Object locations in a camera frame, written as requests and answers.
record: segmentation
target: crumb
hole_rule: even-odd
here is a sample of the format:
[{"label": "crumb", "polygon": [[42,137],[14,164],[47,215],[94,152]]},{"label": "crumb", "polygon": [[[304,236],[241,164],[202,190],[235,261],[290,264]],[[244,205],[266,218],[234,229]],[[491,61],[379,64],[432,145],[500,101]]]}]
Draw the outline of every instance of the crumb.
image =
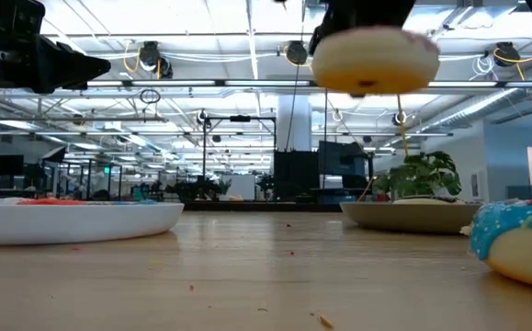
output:
[{"label": "crumb", "polygon": [[332,329],[333,328],[333,324],[331,323],[331,321],[329,321],[325,316],[323,315],[320,315],[319,316],[319,322],[321,322],[321,324],[328,328],[328,329]]}]

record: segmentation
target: white wall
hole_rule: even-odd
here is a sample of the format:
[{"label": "white wall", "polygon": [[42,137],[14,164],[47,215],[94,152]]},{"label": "white wall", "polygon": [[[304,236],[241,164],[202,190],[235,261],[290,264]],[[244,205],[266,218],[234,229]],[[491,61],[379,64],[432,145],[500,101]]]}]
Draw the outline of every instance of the white wall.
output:
[{"label": "white wall", "polygon": [[25,163],[35,163],[49,150],[59,145],[47,142],[31,142],[22,137],[14,137],[13,143],[0,141],[0,154],[23,154]]},{"label": "white wall", "polygon": [[506,199],[507,186],[532,185],[527,148],[532,147],[532,116],[486,125],[488,187],[491,200]]},{"label": "white wall", "polygon": [[[458,197],[463,200],[489,201],[488,172],[486,166],[486,149],[481,122],[472,124],[469,129],[454,130],[452,137],[428,138],[422,145],[422,151],[431,153],[443,151],[456,163],[461,183]],[[479,197],[472,196],[471,177],[478,176]]]}]

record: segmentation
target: green leaves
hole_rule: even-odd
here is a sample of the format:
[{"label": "green leaves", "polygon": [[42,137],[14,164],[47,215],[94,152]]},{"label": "green leaves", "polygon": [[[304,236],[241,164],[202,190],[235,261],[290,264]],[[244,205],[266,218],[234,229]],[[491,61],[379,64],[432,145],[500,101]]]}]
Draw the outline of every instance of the green leaves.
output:
[{"label": "green leaves", "polygon": [[461,192],[456,165],[445,152],[410,155],[401,166],[379,176],[373,188],[384,192],[395,191],[399,197],[432,195],[434,189],[445,188],[451,195]]}]

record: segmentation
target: red food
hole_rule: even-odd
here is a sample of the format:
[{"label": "red food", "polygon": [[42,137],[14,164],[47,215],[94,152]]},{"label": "red food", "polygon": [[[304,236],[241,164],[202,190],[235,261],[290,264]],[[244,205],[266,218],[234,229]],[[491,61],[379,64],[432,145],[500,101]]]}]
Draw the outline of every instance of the red food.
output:
[{"label": "red food", "polygon": [[86,203],[80,200],[58,200],[58,199],[39,199],[39,200],[21,200],[18,205],[59,205],[59,206],[84,206]]}]

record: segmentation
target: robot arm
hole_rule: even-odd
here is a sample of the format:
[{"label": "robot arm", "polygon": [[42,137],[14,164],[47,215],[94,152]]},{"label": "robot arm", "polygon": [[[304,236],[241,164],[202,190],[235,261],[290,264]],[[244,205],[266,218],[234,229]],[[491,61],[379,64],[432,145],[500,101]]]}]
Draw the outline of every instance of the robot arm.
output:
[{"label": "robot arm", "polygon": [[110,70],[110,62],[85,56],[40,33],[45,7],[34,0],[0,0],[0,87],[51,93],[86,89]]}]

